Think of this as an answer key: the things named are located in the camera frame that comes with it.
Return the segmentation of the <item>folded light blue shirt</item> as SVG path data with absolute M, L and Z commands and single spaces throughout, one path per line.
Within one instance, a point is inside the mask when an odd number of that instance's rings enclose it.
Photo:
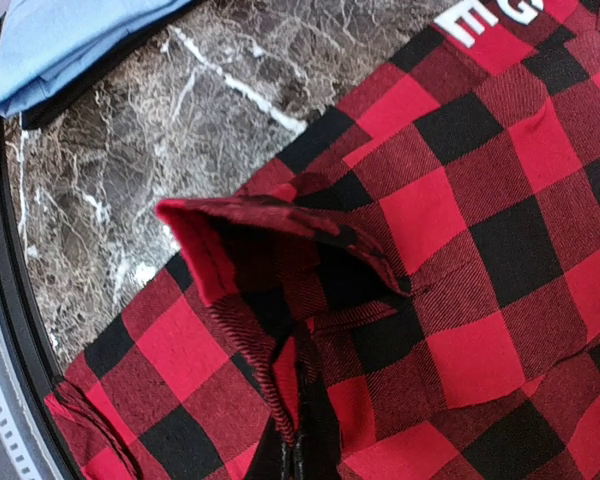
M 187 1 L 12 1 L 0 36 L 0 116 L 50 99 L 130 34 Z

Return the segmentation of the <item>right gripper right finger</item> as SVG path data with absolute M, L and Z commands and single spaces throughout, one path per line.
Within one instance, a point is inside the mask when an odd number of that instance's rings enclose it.
M 320 377 L 311 379 L 304 364 L 296 365 L 299 426 L 293 448 L 295 479 L 340 479 L 341 433 Z

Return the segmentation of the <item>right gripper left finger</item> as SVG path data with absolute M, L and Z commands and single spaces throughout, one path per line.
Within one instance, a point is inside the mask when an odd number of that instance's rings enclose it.
M 285 441 L 281 441 L 280 445 L 281 458 L 280 458 L 280 480 L 292 480 L 294 478 L 294 452 L 289 444 Z

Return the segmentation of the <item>red black plaid shirt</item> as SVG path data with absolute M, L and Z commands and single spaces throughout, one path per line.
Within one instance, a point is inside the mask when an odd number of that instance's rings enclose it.
M 236 194 L 46 399 L 89 479 L 600 479 L 600 1 L 461 1 Z

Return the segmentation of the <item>black curved front rail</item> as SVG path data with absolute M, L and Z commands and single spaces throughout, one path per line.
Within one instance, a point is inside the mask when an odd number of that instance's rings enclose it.
M 4 11 L 0 6 L 0 34 Z M 59 373 L 20 242 L 0 117 L 0 383 L 40 479 L 81 476 L 44 403 Z M 1 452 L 0 479 L 18 479 Z

